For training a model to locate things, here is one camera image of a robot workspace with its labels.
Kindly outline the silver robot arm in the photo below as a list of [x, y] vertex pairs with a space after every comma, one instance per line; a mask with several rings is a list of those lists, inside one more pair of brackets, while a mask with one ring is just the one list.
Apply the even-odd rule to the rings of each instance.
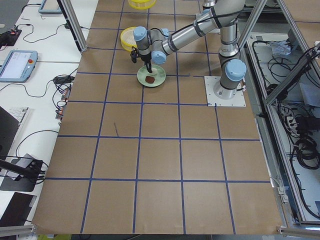
[[222, 75], [214, 85], [213, 92], [220, 99], [232, 99], [247, 71], [245, 63], [240, 59], [237, 26], [238, 16], [244, 6], [243, 0], [218, 0], [193, 23], [173, 33], [166, 28], [136, 27], [133, 30], [136, 47], [132, 48], [130, 56], [133, 63], [137, 59], [144, 62], [144, 66], [137, 72], [138, 81], [150, 88], [161, 85], [166, 79], [161, 65], [169, 55], [219, 29], [221, 45], [218, 56]]

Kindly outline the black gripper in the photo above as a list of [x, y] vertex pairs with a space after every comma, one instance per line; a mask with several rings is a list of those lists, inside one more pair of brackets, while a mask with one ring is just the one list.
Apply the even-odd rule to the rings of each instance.
[[151, 59], [152, 59], [152, 52], [149, 49], [141, 50], [138, 49], [138, 54], [142, 61], [145, 63], [147, 71], [149, 73], [152, 73], [152, 65], [151, 65]]

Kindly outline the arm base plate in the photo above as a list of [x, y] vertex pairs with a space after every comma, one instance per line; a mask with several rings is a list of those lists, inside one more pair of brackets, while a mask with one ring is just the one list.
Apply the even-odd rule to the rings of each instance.
[[228, 90], [220, 85], [220, 76], [204, 76], [207, 105], [210, 107], [246, 107], [242, 85]]

